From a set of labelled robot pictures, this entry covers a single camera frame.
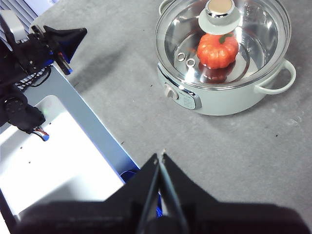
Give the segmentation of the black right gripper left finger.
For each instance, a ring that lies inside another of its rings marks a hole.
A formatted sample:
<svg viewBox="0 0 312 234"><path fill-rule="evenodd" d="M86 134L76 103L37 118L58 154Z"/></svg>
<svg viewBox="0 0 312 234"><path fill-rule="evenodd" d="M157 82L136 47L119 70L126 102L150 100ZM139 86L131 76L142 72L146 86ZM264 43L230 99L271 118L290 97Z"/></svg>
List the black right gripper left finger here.
<svg viewBox="0 0 312 234"><path fill-rule="evenodd" d="M143 167L105 201L55 201L27 209L16 234L135 234L158 218L158 157Z"/></svg>

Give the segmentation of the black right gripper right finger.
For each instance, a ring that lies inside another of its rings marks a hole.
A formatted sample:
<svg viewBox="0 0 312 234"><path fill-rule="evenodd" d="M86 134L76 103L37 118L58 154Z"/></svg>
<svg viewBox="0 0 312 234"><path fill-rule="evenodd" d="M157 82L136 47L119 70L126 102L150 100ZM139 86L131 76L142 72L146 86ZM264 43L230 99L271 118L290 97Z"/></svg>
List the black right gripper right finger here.
<svg viewBox="0 0 312 234"><path fill-rule="evenodd" d="M191 234L308 234L294 209L270 203L222 202L194 183L166 154L161 173L171 204Z"/></svg>

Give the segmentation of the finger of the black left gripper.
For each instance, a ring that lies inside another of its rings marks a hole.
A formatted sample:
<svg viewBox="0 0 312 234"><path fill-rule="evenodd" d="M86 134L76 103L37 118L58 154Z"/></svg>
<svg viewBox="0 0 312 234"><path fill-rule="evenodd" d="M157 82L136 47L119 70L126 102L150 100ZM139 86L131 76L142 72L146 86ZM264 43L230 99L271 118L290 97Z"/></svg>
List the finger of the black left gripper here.
<svg viewBox="0 0 312 234"><path fill-rule="evenodd" d="M64 59L64 56L61 52L58 52L58 62L57 64L59 65L59 67L61 68L62 72L65 75L70 75L72 73L72 68L69 66L69 64L66 62L66 60Z"/></svg>
<svg viewBox="0 0 312 234"><path fill-rule="evenodd" d="M57 30L43 26L45 38L53 52L62 53L66 61L71 61L78 46L87 34L86 28Z"/></svg>

